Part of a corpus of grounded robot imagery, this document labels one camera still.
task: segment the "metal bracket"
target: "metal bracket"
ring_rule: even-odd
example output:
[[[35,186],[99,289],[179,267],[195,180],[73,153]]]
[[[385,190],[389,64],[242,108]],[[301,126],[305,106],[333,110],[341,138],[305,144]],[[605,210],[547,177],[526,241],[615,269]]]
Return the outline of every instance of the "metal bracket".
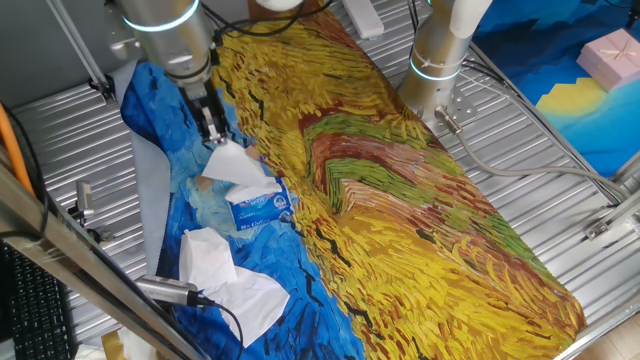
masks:
[[[584,233],[587,235],[589,240],[593,240],[607,231],[609,231],[609,226],[607,226],[603,221],[598,221],[597,223],[589,226]]]
[[[86,180],[76,181],[76,196],[76,203],[68,210],[68,213],[78,220],[80,226],[84,227],[87,219],[93,217],[95,213],[93,196],[91,195],[91,183]]]
[[[451,105],[451,109],[448,110],[454,120],[460,124],[467,122],[478,115],[478,109],[476,109],[471,100],[469,100],[457,86],[453,88],[452,94],[453,103]]]
[[[446,110],[457,124],[466,123],[476,117],[476,115],[478,114],[478,110],[473,105],[473,103],[462,93],[462,91],[458,89],[457,86],[453,88],[451,94],[451,104],[447,106]],[[438,129],[445,126],[449,128],[445,122],[437,119],[434,114],[427,114],[425,116],[425,114],[418,112],[417,115],[422,119],[422,121],[424,121],[424,123],[429,129],[431,129],[431,131],[436,132],[438,131]]]
[[[634,220],[634,216],[640,212],[640,191],[620,203],[605,217],[598,220],[584,230],[590,240],[595,240],[607,233],[610,229],[617,228],[628,220]]]

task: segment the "orange tube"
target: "orange tube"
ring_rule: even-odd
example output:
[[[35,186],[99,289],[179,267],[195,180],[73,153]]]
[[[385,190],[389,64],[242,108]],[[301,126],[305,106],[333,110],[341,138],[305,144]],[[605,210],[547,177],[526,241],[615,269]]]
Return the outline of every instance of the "orange tube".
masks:
[[[9,157],[11,158],[16,178],[20,181],[22,186],[31,193],[31,195],[35,196],[33,187],[31,186],[31,181],[29,180],[29,173],[27,172],[27,167],[24,163],[20,146],[18,145],[18,139],[16,139],[16,134],[13,132],[13,126],[11,126],[9,117],[4,111],[2,104],[0,104],[0,134],[2,134],[4,146],[6,146],[7,151],[9,152]]]

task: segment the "keyboard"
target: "keyboard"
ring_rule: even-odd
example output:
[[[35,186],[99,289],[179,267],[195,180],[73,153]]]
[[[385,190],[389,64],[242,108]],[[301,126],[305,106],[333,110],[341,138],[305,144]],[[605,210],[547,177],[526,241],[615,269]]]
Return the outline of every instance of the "keyboard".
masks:
[[[10,294],[16,359],[73,359],[75,346],[64,286],[9,245],[2,242],[1,246],[5,279],[9,279],[3,284],[7,289],[1,291]]]

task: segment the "white tissue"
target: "white tissue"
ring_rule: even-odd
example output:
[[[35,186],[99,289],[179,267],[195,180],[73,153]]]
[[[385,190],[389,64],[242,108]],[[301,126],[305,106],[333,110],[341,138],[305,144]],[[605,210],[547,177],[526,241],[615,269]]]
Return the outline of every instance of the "white tissue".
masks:
[[[244,347],[282,316],[289,300],[287,291],[269,276],[234,266],[229,244],[211,228],[185,231],[178,266],[180,280],[195,284],[236,315]],[[240,339],[233,318],[224,311],[222,318]]]
[[[202,289],[217,288],[227,281],[236,280],[229,243],[215,230],[204,228],[184,232],[178,264],[181,281]]]
[[[246,186],[246,185],[236,185],[227,191],[227,194],[224,196],[228,202],[232,204],[238,204],[243,201],[255,199],[262,195],[273,194],[275,192],[281,192],[282,186],[276,182],[276,178],[272,179],[265,186]]]
[[[131,330],[125,327],[121,328],[118,330],[118,338],[122,343],[123,355],[127,360],[156,360],[156,349]]]
[[[250,158],[242,146],[229,139],[213,151],[202,176],[258,187],[267,185],[271,178],[264,174],[260,163]]]
[[[265,274],[238,266],[236,274],[236,281],[225,283],[217,291],[207,293],[205,290],[204,293],[236,315],[242,326],[243,345],[247,347],[278,321],[287,306],[289,294],[277,281]],[[233,318],[224,311],[222,318],[240,339]]]
[[[80,344],[75,360],[107,360],[107,355],[102,348]]]

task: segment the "metal rod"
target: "metal rod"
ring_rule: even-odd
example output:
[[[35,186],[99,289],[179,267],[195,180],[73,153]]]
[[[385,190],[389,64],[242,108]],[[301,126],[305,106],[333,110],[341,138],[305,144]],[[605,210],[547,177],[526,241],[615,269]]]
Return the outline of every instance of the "metal rod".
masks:
[[[14,214],[8,221],[12,226],[23,225],[16,230],[38,231],[42,221],[42,204],[29,194],[6,169],[0,167],[0,210],[8,209]],[[45,239],[78,264],[89,276],[106,288],[111,294],[124,303],[133,313],[142,318],[155,332],[163,336],[167,343],[173,345],[189,359],[205,359],[201,354],[176,330],[165,322],[144,299],[122,281],[106,263],[102,262],[94,252],[104,251],[98,247],[93,239],[73,221],[68,214],[66,223],[60,222],[55,216],[49,216]]]
[[[611,180],[617,184],[623,185],[638,172],[640,172],[640,151],[622,165],[622,167],[613,174]]]
[[[69,16],[69,13],[65,9],[61,0],[47,0],[47,4],[51,8],[53,15],[55,15],[58,23],[60,23],[60,27],[64,30],[64,33],[67,35],[69,42],[73,45],[73,48],[76,50],[78,57],[82,61],[82,64],[89,72],[91,79],[94,83],[99,85],[101,88],[108,88],[109,83],[107,82],[107,78],[102,73],[102,70],[98,67],[98,64],[93,59],[91,52],[89,52],[89,48],[85,44],[84,40],[82,40],[82,36],[78,32],[78,29],[73,24],[73,20]]]
[[[0,220],[0,231],[9,230],[13,229],[8,226],[8,224]],[[89,284],[79,279],[76,276],[75,271],[64,266],[64,264],[60,261],[62,259],[52,259],[51,256],[47,254],[47,251],[45,251],[40,246],[40,243],[34,244],[30,240],[18,237],[7,238],[5,239],[5,241],[14,249],[18,250],[20,253],[31,259],[31,261],[35,262],[38,266],[45,269],[48,273],[55,276],[57,279],[65,283],[67,286],[71,287],[73,290],[77,291],[92,304],[102,309],[105,313],[114,318],[120,324],[136,333],[136,335],[140,336],[140,338],[156,348],[163,355],[172,360],[180,359],[180,357],[169,348],[167,348],[162,341],[151,335],[149,331],[142,327],[131,316],[125,314],[122,311],[123,309],[118,308],[115,304],[107,301],[103,296],[93,290]]]

